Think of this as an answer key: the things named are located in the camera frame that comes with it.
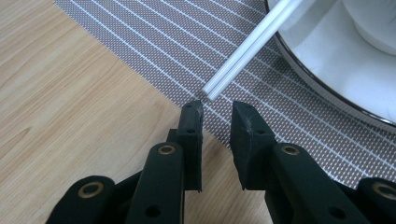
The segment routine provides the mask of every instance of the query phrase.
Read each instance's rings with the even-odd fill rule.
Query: black plastic part
[[[302,147],[278,144],[269,162],[280,189],[266,193],[285,193],[292,207],[291,223],[369,223]],[[276,212],[280,216],[288,211]]]
[[[166,137],[166,142],[177,143],[177,129],[170,129],[168,136]]]
[[[252,105],[233,103],[231,148],[242,188],[266,190],[274,223],[369,223],[302,147],[276,142]]]
[[[263,190],[264,157],[276,144],[275,135],[259,112],[246,103],[233,102],[230,146],[242,189]]]
[[[125,223],[183,223],[183,160],[178,144],[161,143],[151,149]]]
[[[396,184],[381,178],[364,178],[359,182],[357,206],[373,223],[396,223]]]
[[[96,191],[97,195],[82,198],[78,192],[83,186],[90,183],[101,183],[103,188],[99,190],[96,185],[85,188],[87,195],[89,191]],[[115,185],[113,180],[105,176],[89,176],[76,182],[56,204],[47,220],[49,224],[94,224],[101,220],[107,205],[111,199]]]
[[[176,130],[176,143],[184,149],[185,190],[202,191],[202,143],[204,109],[201,101],[193,101],[181,107]]]
[[[103,213],[100,223],[124,223],[141,174],[142,172],[140,171],[116,185],[111,200],[108,203],[107,210]]]

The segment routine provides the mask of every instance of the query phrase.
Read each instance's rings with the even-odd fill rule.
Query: white dish
[[[269,8],[277,1],[268,0]],[[396,131],[396,56],[361,37],[341,0],[305,0],[276,40],[315,90],[346,112]]]
[[[343,0],[359,34],[371,45],[396,55],[396,1]]]

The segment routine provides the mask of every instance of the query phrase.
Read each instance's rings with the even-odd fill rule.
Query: wood grain surface
[[[77,180],[142,169],[180,109],[48,0],[0,2],[0,222],[44,223]],[[205,132],[185,223],[270,223],[232,153]]]

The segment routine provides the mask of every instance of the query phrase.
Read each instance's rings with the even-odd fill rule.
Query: gray woven placemat
[[[258,0],[56,0],[55,4],[176,105],[200,90],[264,17]],[[292,71],[271,40],[216,102],[205,127],[228,146],[232,101],[254,105],[281,142],[305,147],[348,186],[396,181],[396,134],[332,106]]]

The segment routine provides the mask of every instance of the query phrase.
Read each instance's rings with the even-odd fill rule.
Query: plate
[[[277,2],[268,0],[267,11]],[[342,1],[303,1],[275,40],[315,91],[354,117],[396,133],[396,56],[361,37]]]

